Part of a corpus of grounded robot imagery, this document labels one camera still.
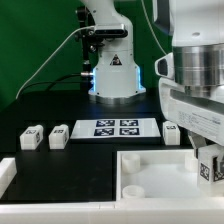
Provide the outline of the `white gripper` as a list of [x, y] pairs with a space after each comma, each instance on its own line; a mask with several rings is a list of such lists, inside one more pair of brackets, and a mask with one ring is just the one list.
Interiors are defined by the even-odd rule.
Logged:
[[[164, 117], [189, 130], [195, 155], [206, 146], [205, 138], [224, 145], [224, 86], [212, 88], [208, 98], [196, 98], [187, 96], [182, 85], [161, 78], [159, 98]], [[224, 174], [224, 152], [218, 154], [214, 164], [214, 170]]]

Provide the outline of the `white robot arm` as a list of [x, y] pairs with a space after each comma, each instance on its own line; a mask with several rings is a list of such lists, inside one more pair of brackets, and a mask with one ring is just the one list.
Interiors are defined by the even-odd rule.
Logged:
[[[114, 0], [80, 0], [103, 46], [89, 96], [126, 102], [145, 92], [133, 59], [133, 26]], [[172, 37], [172, 51], [155, 62], [164, 117], [204, 145], [224, 148], [224, 0], [152, 0], [153, 21]]]

